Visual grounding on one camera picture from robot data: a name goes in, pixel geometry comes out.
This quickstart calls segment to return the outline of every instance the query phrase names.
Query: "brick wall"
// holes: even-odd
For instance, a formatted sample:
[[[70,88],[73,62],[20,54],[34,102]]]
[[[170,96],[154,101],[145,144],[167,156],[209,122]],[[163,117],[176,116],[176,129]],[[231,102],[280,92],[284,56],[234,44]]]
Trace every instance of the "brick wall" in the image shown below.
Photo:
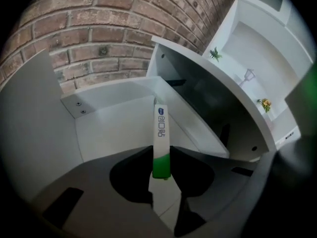
[[[202,54],[234,0],[34,0],[0,57],[0,85],[42,49],[64,92],[145,76],[157,35]]]

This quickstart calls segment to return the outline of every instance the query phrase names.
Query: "small plant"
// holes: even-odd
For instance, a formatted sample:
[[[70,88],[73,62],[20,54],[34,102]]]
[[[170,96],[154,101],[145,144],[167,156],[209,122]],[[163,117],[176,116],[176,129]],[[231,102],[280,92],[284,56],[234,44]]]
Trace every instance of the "small plant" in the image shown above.
[[[219,58],[222,58],[222,55],[218,54],[217,47],[215,47],[214,50],[210,50],[210,54],[211,54],[212,59],[216,59],[217,62],[219,62],[219,60],[218,60]]]
[[[268,99],[257,100],[257,102],[259,102],[262,105],[266,113],[269,112],[269,110],[271,109],[272,103]]]

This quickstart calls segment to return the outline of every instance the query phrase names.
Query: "blue logo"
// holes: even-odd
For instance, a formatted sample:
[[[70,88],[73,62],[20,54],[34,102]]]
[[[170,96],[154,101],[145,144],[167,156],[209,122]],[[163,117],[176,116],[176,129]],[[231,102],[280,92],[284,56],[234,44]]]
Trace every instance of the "blue logo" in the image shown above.
[[[159,108],[159,109],[158,109],[158,113],[159,113],[161,116],[164,115],[164,109]]]

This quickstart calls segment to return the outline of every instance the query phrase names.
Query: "green object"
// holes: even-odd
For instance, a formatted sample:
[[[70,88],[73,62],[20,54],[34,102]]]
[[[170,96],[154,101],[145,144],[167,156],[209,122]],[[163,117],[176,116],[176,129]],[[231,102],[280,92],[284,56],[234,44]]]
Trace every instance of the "green object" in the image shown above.
[[[217,47],[215,47],[214,50],[210,50],[210,54],[211,54],[212,59],[216,59],[217,62],[219,62],[219,58],[222,58],[222,55],[218,54]]]
[[[170,156],[169,153],[153,159],[153,178],[168,179],[170,177]]]

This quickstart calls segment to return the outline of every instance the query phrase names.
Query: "black slot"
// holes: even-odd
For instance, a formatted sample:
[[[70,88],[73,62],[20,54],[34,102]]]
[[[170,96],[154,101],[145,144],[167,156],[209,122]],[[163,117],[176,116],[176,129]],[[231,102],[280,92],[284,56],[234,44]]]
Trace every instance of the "black slot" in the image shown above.
[[[42,216],[57,228],[62,228],[84,191],[68,188],[45,210]]]
[[[239,167],[235,167],[231,171],[238,173],[238,174],[241,174],[241,175],[244,175],[244,176],[248,176],[248,177],[250,177],[253,174],[252,170],[239,168]]]

